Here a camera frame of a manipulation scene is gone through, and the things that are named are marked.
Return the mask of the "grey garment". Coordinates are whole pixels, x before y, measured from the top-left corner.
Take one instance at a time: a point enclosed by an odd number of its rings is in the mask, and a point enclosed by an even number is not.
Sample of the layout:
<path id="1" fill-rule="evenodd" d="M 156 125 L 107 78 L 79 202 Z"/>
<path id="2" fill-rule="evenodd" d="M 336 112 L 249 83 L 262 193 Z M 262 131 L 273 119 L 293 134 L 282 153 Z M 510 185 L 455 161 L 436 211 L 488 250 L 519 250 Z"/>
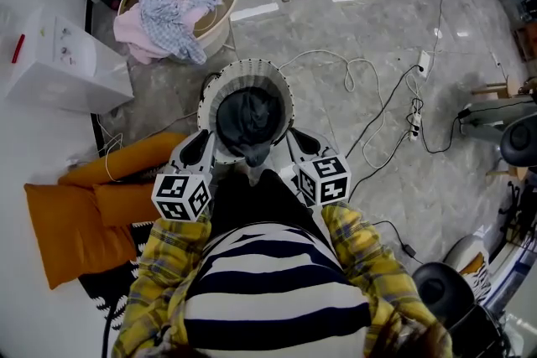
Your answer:
<path id="1" fill-rule="evenodd" d="M 216 130 L 227 150 L 256 168 L 269 155 L 283 118 L 279 98 L 259 87 L 234 91 L 218 107 Z"/>

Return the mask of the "person's left forearm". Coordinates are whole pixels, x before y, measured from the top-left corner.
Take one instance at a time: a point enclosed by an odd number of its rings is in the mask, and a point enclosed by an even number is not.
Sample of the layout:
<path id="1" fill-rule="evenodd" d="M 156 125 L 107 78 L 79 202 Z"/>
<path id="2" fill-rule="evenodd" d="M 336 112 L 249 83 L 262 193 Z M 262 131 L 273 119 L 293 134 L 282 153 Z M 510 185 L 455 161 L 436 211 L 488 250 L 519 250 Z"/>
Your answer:
<path id="1" fill-rule="evenodd" d="M 189 345 L 185 301 L 210 234 L 205 215 L 197 222 L 154 222 L 112 358 L 209 358 Z"/>

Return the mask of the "small orange cushion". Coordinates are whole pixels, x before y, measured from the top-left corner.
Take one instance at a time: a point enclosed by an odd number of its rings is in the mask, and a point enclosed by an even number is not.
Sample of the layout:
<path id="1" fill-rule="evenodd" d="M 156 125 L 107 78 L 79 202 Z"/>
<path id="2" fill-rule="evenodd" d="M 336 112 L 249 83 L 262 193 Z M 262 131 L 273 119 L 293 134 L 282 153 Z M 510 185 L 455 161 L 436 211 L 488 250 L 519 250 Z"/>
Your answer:
<path id="1" fill-rule="evenodd" d="M 93 191 L 104 226 L 128 226 L 156 221 L 160 214 L 151 200 L 153 183 L 96 184 Z"/>

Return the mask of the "black office chair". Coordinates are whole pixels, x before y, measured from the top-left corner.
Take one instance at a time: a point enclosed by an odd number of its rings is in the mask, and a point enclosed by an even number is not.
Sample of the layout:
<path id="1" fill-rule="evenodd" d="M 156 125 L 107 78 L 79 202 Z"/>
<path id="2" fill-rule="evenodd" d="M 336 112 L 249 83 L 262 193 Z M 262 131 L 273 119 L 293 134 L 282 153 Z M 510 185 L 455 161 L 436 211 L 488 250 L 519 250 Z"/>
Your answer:
<path id="1" fill-rule="evenodd" d="M 537 113 L 521 117 L 503 131 L 500 141 L 503 159 L 514 167 L 537 166 Z"/>
<path id="2" fill-rule="evenodd" d="M 450 334 L 455 358 L 508 358 L 508 336 L 455 269 L 429 262 L 412 278 L 425 306 Z"/>

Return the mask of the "large orange cushion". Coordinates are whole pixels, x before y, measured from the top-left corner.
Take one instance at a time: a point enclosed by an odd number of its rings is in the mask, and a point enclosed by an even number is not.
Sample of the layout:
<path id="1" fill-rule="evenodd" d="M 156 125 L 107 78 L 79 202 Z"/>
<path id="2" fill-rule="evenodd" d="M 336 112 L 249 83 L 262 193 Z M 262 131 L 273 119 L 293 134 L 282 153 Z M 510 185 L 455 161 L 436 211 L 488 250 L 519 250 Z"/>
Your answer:
<path id="1" fill-rule="evenodd" d="M 26 184 L 24 191 L 50 289 L 136 258 L 130 230 L 105 226 L 90 190 Z"/>

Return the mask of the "pink clothes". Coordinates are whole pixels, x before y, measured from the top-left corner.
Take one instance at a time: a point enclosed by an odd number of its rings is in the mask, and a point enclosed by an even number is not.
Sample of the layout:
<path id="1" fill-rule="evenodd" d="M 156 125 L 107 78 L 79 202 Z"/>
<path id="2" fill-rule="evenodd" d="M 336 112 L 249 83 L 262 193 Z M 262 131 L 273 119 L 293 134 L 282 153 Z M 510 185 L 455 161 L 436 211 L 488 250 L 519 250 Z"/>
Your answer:
<path id="1" fill-rule="evenodd" d="M 189 24 L 195 27 L 205 16 L 201 11 L 194 11 Z M 116 41 L 126 44 L 130 54 L 142 64 L 148 65 L 152 60 L 174 56 L 152 43 L 143 31 L 138 2 L 115 18 L 113 33 Z"/>

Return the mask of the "person's black trousers legs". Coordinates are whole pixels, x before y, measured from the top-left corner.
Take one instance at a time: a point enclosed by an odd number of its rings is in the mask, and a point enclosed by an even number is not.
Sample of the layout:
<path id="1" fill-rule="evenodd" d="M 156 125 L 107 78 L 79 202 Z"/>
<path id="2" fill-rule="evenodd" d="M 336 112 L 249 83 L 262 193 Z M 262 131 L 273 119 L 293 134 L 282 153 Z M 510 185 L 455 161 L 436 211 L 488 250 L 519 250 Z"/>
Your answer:
<path id="1" fill-rule="evenodd" d="M 219 183 L 206 249 L 237 234 L 253 237 L 248 247 L 271 257 L 330 249 L 309 210 L 270 169 L 254 186 L 243 173 L 232 173 Z"/>

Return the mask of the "wooden stool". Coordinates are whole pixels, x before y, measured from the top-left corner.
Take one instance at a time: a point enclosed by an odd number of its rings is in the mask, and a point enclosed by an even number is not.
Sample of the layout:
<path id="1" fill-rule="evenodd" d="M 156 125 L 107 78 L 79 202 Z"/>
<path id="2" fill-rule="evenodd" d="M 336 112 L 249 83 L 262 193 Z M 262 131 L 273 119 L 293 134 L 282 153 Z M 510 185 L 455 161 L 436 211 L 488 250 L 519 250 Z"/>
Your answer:
<path id="1" fill-rule="evenodd" d="M 508 76 L 504 81 L 486 84 L 471 91 L 473 96 L 495 94 L 497 98 L 513 98 L 529 95 L 537 91 L 537 77 L 529 78 L 521 84 L 516 77 Z"/>

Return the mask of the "white orange striped pouf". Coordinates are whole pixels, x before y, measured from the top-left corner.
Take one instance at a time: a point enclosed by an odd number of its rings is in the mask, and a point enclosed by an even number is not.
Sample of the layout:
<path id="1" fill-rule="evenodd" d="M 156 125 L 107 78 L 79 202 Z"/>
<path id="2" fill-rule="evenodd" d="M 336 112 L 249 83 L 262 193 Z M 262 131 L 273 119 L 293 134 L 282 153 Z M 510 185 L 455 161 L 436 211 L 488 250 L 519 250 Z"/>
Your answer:
<path id="1" fill-rule="evenodd" d="M 464 236 L 446 254 L 444 263 L 463 277 L 478 304 L 490 294 L 492 284 L 489 253 L 482 238 L 475 235 Z"/>

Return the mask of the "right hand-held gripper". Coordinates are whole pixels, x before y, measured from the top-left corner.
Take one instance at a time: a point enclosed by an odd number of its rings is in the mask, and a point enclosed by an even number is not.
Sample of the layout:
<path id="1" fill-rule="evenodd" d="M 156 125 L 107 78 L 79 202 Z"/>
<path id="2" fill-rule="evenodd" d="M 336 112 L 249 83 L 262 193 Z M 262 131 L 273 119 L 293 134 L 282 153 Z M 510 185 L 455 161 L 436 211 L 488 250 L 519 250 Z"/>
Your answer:
<path id="1" fill-rule="evenodd" d="M 297 189 L 308 206 L 328 205 L 349 196 L 348 162 L 324 135 L 305 128 L 290 128 L 286 142 L 295 163 Z"/>

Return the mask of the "person's striped shirt torso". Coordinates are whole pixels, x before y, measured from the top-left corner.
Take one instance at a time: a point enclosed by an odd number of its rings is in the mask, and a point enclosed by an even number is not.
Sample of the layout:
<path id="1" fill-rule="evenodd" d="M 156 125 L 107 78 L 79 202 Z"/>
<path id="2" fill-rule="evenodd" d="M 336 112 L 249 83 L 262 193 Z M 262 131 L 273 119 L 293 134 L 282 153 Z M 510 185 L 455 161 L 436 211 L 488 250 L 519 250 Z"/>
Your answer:
<path id="1" fill-rule="evenodd" d="M 185 300 L 188 343 L 211 358 L 363 358 L 370 324 L 330 247 L 276 223 L 211 240 Z"/>

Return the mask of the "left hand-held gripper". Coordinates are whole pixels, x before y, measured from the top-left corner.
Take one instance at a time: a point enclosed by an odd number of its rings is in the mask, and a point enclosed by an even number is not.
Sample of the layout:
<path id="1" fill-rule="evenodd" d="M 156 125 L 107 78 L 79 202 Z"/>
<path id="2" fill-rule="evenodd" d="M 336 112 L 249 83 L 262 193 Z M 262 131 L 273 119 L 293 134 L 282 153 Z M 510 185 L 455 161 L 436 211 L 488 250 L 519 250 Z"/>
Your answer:
<path id="1" fill-rule="evenodd" d="M 209 185 L 215 133 L 202 129 L 184 139 L 154 181 L 151 200 L 167 221 L 198 221 L 211 201 Z"/>

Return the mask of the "person's right forearm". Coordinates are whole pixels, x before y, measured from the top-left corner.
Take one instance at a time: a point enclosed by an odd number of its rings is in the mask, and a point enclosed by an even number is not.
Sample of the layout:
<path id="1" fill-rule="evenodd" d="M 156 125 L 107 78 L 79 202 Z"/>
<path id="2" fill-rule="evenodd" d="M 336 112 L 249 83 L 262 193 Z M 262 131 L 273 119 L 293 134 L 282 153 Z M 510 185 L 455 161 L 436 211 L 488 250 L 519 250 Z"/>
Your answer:
<path id="1" fill-rule="evenodd" d="M 452 358 L 452 340 L 414 280 L 362 214 L 342 202 L 321 216 L 343 272 L 369 301 L 365 358 Z"/>

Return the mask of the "black white patterned blanket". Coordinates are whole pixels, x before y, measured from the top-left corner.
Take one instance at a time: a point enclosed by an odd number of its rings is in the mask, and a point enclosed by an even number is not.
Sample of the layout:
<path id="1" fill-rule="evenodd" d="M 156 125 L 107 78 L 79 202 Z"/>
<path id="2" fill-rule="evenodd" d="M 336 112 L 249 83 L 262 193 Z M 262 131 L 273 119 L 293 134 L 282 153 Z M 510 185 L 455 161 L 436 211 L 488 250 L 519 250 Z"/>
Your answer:
<path id="1" fill-rule="evenodd" d="M 139 258 L 142 256 L 153 224 L 151 221 L 146 221 L 130 226 L 136 251 L 136 257 L 133 260 L 128 260 L 123 265 L 105 272 L 84 274 L 79 277 L 82 287 L 105 317 L 108 316 L 111 306 L 116 304 L 111 322 L 114 330 L 120 330 L 123 323 L 129 290 L 138 278 Z"/>

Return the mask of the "woven laundry basket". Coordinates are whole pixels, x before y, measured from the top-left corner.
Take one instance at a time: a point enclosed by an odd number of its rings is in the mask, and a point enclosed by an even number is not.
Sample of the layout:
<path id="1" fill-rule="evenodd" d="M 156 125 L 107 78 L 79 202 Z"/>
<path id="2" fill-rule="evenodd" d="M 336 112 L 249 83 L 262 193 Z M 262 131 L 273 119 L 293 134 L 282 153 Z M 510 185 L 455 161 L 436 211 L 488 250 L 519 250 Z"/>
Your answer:
<path id="1" fill-rule="evenodd" d="M 261 59 L 239 60 L 226 66 L 220 75 L 209 82 L 201 94 L 197 110 L 197 126 L 215 133 L 214 158 L 220 164 L 244 161 L 230 153 L 223 145 L 216 130 L 216 113 L 223 100 L 234 91 L 247 87 L 259 87 L 276 96 L 282 106 L 283 118 L 270 149 L 277 145 L 295 119 L 295 102 L 288 81 L 271 62 Z"/>

